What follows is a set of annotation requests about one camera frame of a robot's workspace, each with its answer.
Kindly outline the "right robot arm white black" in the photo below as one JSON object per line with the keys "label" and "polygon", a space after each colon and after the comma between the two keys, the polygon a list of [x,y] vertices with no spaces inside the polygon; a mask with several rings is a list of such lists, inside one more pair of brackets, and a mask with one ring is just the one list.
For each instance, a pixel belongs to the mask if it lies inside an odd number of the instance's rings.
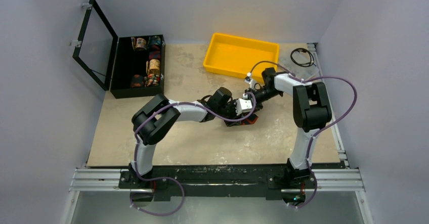
{"label": "right robot arm white black", "polygon": [[288,158],[284,173],[285,183],[296,187],[310,177],[312,143],[317,140],[316,132],[323,129],[332,119],[326,86],[322,82],[305,82],[291,73],[276,72],[273,67],[262,72],[264,85],[256,88],[252,73],[247,73],[245,82],[255,97],[255,110],[263,109],[263,102],[284,93],[292,96],[293,120],[297,126],[297,136],[292,155]]}

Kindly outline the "orange navy striped tie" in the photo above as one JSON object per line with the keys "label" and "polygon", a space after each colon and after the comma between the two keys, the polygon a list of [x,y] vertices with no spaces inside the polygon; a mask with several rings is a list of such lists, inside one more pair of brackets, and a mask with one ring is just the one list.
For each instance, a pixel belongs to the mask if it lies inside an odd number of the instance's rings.
{"label": "orange navy striped tie", "polygon": [[258,120],[258,116],[256,114],[251,114],[248,118],[240,121],[240,122],[233,122],[232,126],[239,126],[239,125],[252,125],[255,124]]}

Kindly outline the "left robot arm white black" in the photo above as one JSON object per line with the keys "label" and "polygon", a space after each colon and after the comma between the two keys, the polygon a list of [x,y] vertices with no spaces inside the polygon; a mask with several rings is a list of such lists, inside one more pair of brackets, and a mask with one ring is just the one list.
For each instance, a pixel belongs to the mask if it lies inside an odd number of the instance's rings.
{"label": "left robot arm white black", "polygon": [[143,106],[133,117],[137,149],[131,162],[134,172],[131,181],[138,188],[150,184],[153,168],[153,157],[156,145],[164,139],[176,122],[208,122],[219,117],[226,124],[235,124],[240,116],[237,114],[237,102],[231,92],[221,87],[213,95],[205,96],[191,103],[168,99],[158,94]]}

